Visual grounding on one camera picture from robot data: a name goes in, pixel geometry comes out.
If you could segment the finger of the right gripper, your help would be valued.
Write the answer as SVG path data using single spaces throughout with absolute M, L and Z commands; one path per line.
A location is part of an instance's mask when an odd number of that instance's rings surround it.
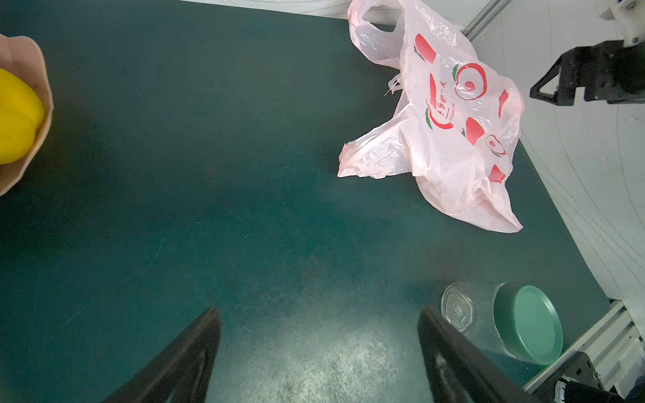
M 530 88 L 529 97 L 554 106 L 573 106 L 577 89 L 585 86 L 585 62 L 582 48 L 568 50 Z

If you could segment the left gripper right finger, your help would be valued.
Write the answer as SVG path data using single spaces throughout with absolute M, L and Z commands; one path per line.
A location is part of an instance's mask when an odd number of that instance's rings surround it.
M 418 337 L 435 402 L 528 402 L 529 394 L 431 307 L 418 319 Z

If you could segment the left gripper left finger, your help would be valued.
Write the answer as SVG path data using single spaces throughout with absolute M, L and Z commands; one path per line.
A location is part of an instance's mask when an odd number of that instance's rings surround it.
M 222 332 L 217 309 L 208 308 L 107 402 L 203 402 Z

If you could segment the pink plastic bag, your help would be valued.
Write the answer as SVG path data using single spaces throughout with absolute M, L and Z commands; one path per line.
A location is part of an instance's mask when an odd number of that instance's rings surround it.
M 396 69 L 388 86 L 401 97 L 389 121 L 344 145 L 339 176 L 409 173 L 441 213 L 488 231 L 520 231 L 505 184 L 520 138 L 521 92 L 425 3 L 397 1 L 393 31 L 366 19 L 375 6 L 349 5 L 349 35 L 367 60 Z

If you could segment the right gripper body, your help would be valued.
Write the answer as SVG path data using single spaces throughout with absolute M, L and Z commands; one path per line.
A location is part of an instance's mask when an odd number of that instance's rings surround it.
M 578 47 L 577 87 L 584 100 L 608 104 L 644 104 L 644 43 L 624 47 L 619 40 Z

